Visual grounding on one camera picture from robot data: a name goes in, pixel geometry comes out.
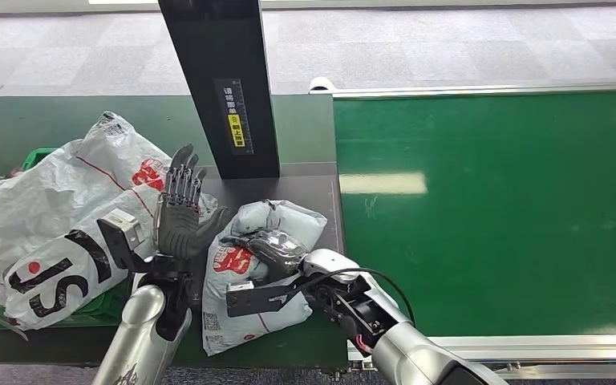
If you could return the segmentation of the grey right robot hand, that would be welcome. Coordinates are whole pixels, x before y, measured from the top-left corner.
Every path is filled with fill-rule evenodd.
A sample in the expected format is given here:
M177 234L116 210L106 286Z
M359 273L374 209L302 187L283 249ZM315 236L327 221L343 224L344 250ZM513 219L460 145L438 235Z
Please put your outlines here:
M298 272L298 267L309 250L297 239L279 229L259 229L242 235L228 235L221 239L227 246L240 246L248 250L265 266L263 278L254 281L266 283L280 281Z

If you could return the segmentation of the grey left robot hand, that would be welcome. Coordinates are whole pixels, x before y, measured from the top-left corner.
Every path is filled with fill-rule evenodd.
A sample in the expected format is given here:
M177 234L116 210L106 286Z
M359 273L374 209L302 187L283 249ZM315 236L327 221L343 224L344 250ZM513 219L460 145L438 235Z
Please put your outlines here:
M201 220L200 199L207 170L197 166L192 144L179 148L165 174L154 227L159 253L181 260L205 259L215 236L228 224L230 208L218 206Z

